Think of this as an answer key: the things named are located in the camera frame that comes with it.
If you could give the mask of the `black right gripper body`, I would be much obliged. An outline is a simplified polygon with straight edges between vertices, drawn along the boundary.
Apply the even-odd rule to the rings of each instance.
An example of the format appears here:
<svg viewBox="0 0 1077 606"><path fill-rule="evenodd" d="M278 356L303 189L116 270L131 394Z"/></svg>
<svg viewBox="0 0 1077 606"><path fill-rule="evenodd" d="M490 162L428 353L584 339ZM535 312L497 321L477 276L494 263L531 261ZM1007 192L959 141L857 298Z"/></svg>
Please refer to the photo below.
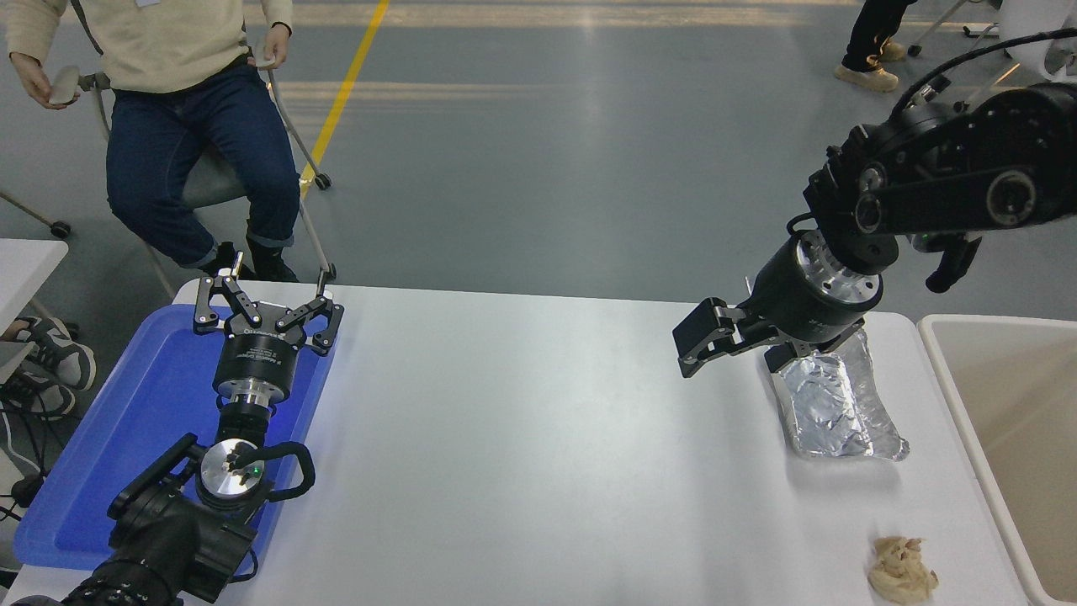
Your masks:
<svg viewBox="0 0 1077 606"><path fill-rule="evenodd" d="M791 238L743 302L744 343L791 343L797 356L839 348L867 311L867 274L837 260L822 238Z"/></svg>

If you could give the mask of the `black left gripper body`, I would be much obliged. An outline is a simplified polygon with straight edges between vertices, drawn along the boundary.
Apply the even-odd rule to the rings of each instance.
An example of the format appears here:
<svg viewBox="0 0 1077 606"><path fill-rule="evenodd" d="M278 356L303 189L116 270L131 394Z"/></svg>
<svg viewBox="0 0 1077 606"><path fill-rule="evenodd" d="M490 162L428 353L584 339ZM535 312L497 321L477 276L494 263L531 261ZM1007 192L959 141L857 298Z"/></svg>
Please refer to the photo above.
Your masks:
<svg viewBox="0 0 1077 606"><path fill-rule="evenodd" d="M254 327L238 311L225 322L225 340L220 353L213 387L221 396L236 394L240 384L256 380L272 392L272 396L289 396L299 362L299 348L306 333L299 326L285 333L276 330L276 323L286 315L285 306L258 302L261 326Z"/></svg>

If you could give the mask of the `seated person's right hand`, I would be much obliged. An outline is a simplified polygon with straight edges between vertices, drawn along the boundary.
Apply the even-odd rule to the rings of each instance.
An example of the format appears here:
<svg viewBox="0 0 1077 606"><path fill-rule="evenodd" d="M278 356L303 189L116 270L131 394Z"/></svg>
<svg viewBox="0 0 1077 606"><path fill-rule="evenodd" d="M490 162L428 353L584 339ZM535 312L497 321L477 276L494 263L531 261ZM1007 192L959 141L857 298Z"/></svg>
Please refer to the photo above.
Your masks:
<svg viewBox="0 0 1077 606"><path fill-rule="evenodd" d="M59 110L64 109L64 104L52 104L51 99L51 84L50 79L46 76L41 62L39 59L19 53L19 51L11 51L8 54L8 59L10 59L14 70L19 77L24 91L34 103L41 105L42 108Z"/></svg>

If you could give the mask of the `seated person's left hand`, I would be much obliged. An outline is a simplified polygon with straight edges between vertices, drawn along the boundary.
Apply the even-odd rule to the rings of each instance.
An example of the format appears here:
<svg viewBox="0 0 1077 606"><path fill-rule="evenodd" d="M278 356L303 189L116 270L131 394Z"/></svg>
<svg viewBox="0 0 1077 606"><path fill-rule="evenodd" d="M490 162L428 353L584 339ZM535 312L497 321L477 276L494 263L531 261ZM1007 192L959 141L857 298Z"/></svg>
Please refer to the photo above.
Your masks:
<svg viewBox="0 0 1077 606"><path fill-rule="evenodd" d="M262 59L258 69L272 70L286 61L291 28L281 22L274 23L264 37Z"/></svg>

